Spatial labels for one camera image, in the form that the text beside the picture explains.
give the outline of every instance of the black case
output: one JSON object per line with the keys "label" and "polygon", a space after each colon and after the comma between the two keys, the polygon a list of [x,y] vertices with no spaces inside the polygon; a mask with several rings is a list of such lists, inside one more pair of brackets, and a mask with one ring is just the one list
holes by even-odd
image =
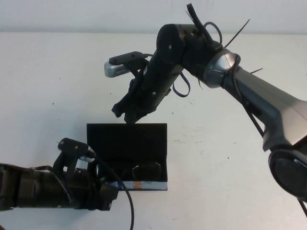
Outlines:
{"label": "black case", "polygon": [[[130,190],[167,190],[167,124],[87,124],[87,144],[113,168]],[[156,180],[133,181],[131,169],[148,162],[161,165]],[[97,174],[97,162],[88,164],[92,176]],[[106,175],[99,168],[99,178]],[[121,185],[107,177],[107,183]]]}

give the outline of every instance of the silver robotic arm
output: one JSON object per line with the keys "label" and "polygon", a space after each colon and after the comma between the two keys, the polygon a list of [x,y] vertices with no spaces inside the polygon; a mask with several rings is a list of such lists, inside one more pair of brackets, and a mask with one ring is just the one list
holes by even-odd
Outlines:
{"label": "silver robotic arm", "polygon": [[148,54],[132,52],[105,64],[107,77],[129,71],[135,76],[112,111],[117,117],[125,113],[127,123],[137,122],[156,110],[183,69],[210,88],[224,88],[244,106],[263,136],[263,150],[271,151],[269,167],[276,182],[297,197],[307,215],[302,203],[307,202],[307,102],[241,68],[240,56],[212,40],[205,29],[209,23],[200,23],[191,4],[188,11],[194,24],[164,25],[150,61],[145,59]]}

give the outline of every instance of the black cable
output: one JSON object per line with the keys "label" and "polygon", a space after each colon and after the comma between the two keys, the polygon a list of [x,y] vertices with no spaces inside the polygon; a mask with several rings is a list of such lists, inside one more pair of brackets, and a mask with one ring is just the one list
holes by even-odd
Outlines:
{"label": "black cable", "polygon": [[302,209],[303,209],[303,211],[304,211],[304,213],[305,213],[305,215],[306,215],[306,217],[307,217],[307,208],[306,208],[306,206],[304,205],[304,202],[301,201],[300,199],[297,199],[297,200],[298,200],[299,204],[301,205],[301,207],[302,207]]}
{"label": "black cable", "polygon": [[131,225],[130,225],[130,230],[133,230],[133,226],[134,226],[134,207],[133,207],[133,201],[131,198],[131,195],[129,193],[128,188],[125,186],[124,182],[121,180],[121,178],[114,172],[114,170],[112,168],[110,168],[103,160],[101,160],[97,155],[95,155],[95,160],[98,161],[98,163],[100,165],[102,165],[104,168],[106,168],[111,174],[112,176],[118,181],[118,183],[121,184],[121,186],[123,187],[123,189],[125,190],[128,199],[129,199],[129,203],[130,203],[130,208],[131,208]]}
{"label": "black cable", "polygon": [[203,27],[203,25],[201,24],[201,21],[197,17],[197,14],[196,14],[196,12],[195,12],[191,3],[187,5],[187,9],[188,9],[189,15],[190,15],[191,19],[193,20],[195,26],[197,27],[198,31],[201,32],[201,34],[209,42],[209,44],[212,44],[213,43],[212,37],[210,36],[210,34],[206,30],[206,28]]}
{"label": "black cable", "polygon": [[54,175],[54,177],[57,179],[57,181],[59,182],[59,184],[61,185],[61,187],[63,188],[69,203],[72,202],[73,196],[72,196],[72,192],[71,190],[67,187],[65,181],[59,176],[57,175],[57,173],[53,170],[53,168],[49,165],[46,166],[39,166],[39,167],[32,167],[30,169],[33,169],[35,171],[49,171],[52,175]]}
{"label": "black cable", "polygon": [[240,93],[240,90],[238,88],[238,85],[236,83],[236,76],[235,76],[234,71],[236,71],[237,67],[240,64],[240,61],[241,61],[240,55],[236,54],[236,62],[235,62],[234,66],[233,66],[233,68],[231,69],[231,72],[230,72],[230,74],[232,75],[232,82],[233,82],[233,85],[235,87],[236,93],[237,93],[237,95],[239,97],[239,100],[240,100],[241,104],[243,105],[243,107],[244,107],[245,111],[247,112],[247,114],[248,114],[249,118],[251,119],[251,121],[254,123],[256,129],[258,130],[260,135],[263,137],[264,136],[264,132],[263,132],[262,128],[260,127],[259,123],[257,122],[256,118],[254,117],[254,115],[251,113],[251,111],[249,111],[248,105],[247,105],[246,101],[244,100],[244,98],[242,97],[242,95]]}
{"label": "black cable", "polygon": [[186,76],[184,76],[183,73],[180,74],[182,79],[184,80],[184,82],[187,84],[188,88],[189,88],[189,91],[187,94],[181,94],[179,93],[176,89],[175,89],[175,83],[173,83],[173,91],[175,94],[177,94],[179,97],[187,97],[191,91],[191,85],[190,85],[190,82],[188,81],[188,79],[186,78]]}
{"label": "black cable", "polygon": [[206,28],[208,25],[211,25],[216,29],[216,31],[217,31],[217,33],[219,34],[219,37],[220,37],[220,44],[222,44],[223,36],[222,36],[222,32],[219,29],[219,27],[217,27],[217,25],[214,24],[213,22],[206,22],[203,26]]}

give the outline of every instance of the white table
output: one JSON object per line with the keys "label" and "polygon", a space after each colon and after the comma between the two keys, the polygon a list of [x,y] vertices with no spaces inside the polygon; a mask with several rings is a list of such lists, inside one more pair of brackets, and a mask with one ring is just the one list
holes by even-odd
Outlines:
{"label": "white table", "polygon": [[[231,35],[225,35],[225,43]],[[0,34],[0,162],[52,165],[64,137],[86,141],[86,123],[123,123],[111,112],[131,74],[104,76],[109,57],[155,50],[155,34]],[[240,35],[229,49],[241,66],[307,100],[307,36]],[[132,192],[136,230],[304,230],[297,200],[274,181],[269,152],[242,106],[186,72],[142,123],[168,123],[168,191]],[[186,92],[181,79],[178,90]],[[0,213],[7,230],[127,230],[124,192],[111,211],[20,209]]]}

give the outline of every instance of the open box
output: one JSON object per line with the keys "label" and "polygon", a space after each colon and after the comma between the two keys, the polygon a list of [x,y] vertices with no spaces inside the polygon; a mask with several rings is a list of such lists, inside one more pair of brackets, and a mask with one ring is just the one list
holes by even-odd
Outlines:
{"label": "open box", "polygon": [[[129,190],[167,190],[167,124],[87,124],[87,144]],[[122,190],[97,161],[88,171]]]}

